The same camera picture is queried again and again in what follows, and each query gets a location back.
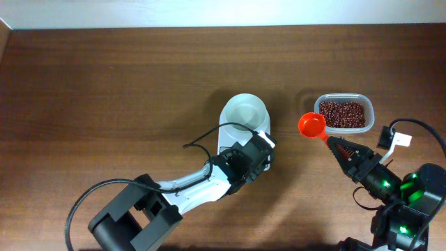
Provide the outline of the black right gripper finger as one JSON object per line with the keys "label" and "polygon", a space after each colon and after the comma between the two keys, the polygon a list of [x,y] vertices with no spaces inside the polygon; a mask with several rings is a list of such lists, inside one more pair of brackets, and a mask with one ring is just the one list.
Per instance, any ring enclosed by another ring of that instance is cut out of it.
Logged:
{"label": "black right gripper finger", "polygon": [[373,151],[364,145],[350,142],[343,137],[330,136],[327,140],[328,147],[335,156],[352,157],[354,155],[373,155]]}
{"label": "black right gripper finger", "polygon": [[337,159],[343,173],[347,174],[351,168],[348,161],[352,156],[351,143],[345,139],[328,139],[327,145]]}

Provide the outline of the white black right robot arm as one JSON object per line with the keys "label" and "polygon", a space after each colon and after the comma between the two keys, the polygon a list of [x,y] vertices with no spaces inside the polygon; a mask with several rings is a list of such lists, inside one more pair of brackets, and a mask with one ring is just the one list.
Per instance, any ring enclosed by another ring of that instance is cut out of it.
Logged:
{"label": "white black right robot arm", "polygon": [[429,217],[444,204],[445,169],[426,163],[415,172],[399,178],[380,161],[383,158],[369,147],[341,137],[328,137],[328,148],[341,170],[354,183],[382,201],[375,207],[371,222],[373,243],[354,238],[339,243],[340,250],[426,250],[429,243]]}

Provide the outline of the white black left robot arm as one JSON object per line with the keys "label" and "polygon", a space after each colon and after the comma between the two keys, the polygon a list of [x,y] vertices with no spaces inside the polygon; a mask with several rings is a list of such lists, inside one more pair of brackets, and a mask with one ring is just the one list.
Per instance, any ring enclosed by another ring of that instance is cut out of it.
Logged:
{"label": "white black left robot arm", "polygon": [[157,250],[192,209],[239,191],[272,160],[276,141],[261,131],[212,157],[193,174],[155,182],[148,174],[135,180],[88,225],[103,250]]}

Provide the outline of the orange measuring scoop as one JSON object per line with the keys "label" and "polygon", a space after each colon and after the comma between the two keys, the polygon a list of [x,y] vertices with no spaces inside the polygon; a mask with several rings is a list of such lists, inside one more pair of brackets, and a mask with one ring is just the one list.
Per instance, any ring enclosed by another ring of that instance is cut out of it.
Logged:
{"label": "orange measuring scoop", "polygon": [[326,132],[326,122],[323,115],[316,112],[307,112],[300,117],[298,122],[300,134],[310,139],[320,139],[328,145],[328,134]]}

